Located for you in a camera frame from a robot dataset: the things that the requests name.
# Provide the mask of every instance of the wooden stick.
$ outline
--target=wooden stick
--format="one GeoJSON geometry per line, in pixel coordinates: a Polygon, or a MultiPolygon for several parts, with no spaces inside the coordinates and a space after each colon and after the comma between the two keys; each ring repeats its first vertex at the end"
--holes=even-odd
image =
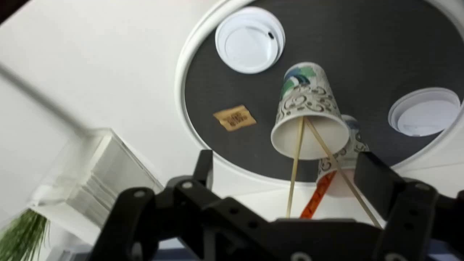
{"type": "Polygon", "coordinates": [[[298,132],[298,138],[297,138],[297,142],[294,146],[295,149],[294,149],[292,167],[291,167],[291,183],[289,183],[288,202],[287,202],[287,218],[289,218],[289,213],[291,213],[294,181],[295,181],[295,175],[298,173],[298,161],[300,161],[303,133],[304,133],[304,117],[300,117],[297,132],[298,132]]]}
{"type": "Polygon", "coordinates": [[[352,194],[356,197],[356,200],[359,202],[359,204],[362,206],[363,212],[366,213],[366,216],[371,219],[371,222],[379,228],[378,220],[375,219],[374,213],[368,209],[368,206],[365,204],[365,202],[362,200],[359,191],[356,190],[356,187],[349,181],[347,175],[345,174],[345,171],[339,167],[336,158],[333,157],[333,154],[330,152],[330,149],[327,148],[327,145],[323,142],[321,136],[318,135],[317,129],[314,128],[314,125],[311,123],[310,119],[305,120],[308,125],[310,132],[314,135],[314,138],[317,139],[318,145],[321,146],[323,152],[326,154],[326,157],[332,161],[332,164],[334,165],[336,171],[343,177],[346,186],[349,187],[349,190],[352,191],[352,194]]]}

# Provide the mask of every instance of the small sticker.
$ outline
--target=small sticker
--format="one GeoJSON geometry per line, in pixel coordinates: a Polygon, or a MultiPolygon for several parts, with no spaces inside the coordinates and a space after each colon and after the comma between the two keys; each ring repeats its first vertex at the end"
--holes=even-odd
{"type": "Polygon", "coordinates": [[[214,117],[227,132],[233,132],[256,123],[256,120],[250,116],[249,110],[245,106],[220,110],[214,113],[214,117]]]}

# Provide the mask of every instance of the paper cup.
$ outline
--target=paper cup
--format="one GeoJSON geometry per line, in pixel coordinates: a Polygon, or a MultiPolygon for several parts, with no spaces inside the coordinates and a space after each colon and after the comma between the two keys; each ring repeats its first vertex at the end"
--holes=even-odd
{"type": "MultiPolygon", "coordinates": [[[[349,141],[343,149],[340,149],[337,154],[334,154],[334,158],[336,158],[339,167],[345,171],[345,174],[347,175],[347,178],[352,183],[358,154],[369,151],[369,149],[362,142],[356,119],[353,119],[349,115],[342,115],[342,119],[349,126],[349,141]]],[[[332,165],[330,160],[329,158],[320,160],[318,161],[318,177],[316,181],[317,186],[326,178],[326,175],[330,175],[333,173],[336,173],[336,168],[334,168],[334,165],[332,165]]],[[[349,190],[343,177],[340,177],[336,173],[329,189],[326,190],[326,194],[337,196],[337,197],[347,197],[347,196],[352,196],[352,191],[349,190]]]]}
{"type": "MultiPolygon", "coordinates": [[[[300,117],[311,120],[332,154],[346,145],[349,129],[340,119],[323,70],[313,62],[295,64],[284,75],[271,142],[275,151],[288,158],[292,158],[295,152],[300,117]]],[[[326,154],[305,123],[300,160],[318,158],[326,158],[326,154]]]]}

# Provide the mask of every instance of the white wall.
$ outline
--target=white wall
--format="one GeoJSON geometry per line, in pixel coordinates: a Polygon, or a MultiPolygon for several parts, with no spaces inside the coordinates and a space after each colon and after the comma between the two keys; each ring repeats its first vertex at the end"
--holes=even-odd
{"type": "Polygon", "coordinates": [[[0,225],[23,210],[73,128],[0,74],[0,225]]]}
{"type": "Polygon", "coordinates": [[[198,149],[171,128],[179,119],[168,93],[179,49],[213,3],[34,0],[1,28],[0,61],[84,126],[114,129],[168,178],[191,171],[198,149]],[[153,164],[172,154],[181,161],[169,168],[153,164]]]}

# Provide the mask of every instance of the green plant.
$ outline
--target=green plant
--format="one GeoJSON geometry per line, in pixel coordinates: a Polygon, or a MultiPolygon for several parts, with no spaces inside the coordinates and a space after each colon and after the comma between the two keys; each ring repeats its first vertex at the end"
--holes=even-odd
{"type": "Polygon", "coordinates": [[[17,216],[0,238],[1,261],[31,261],[39,254],[47,220],[27,209],[17,216]]]}

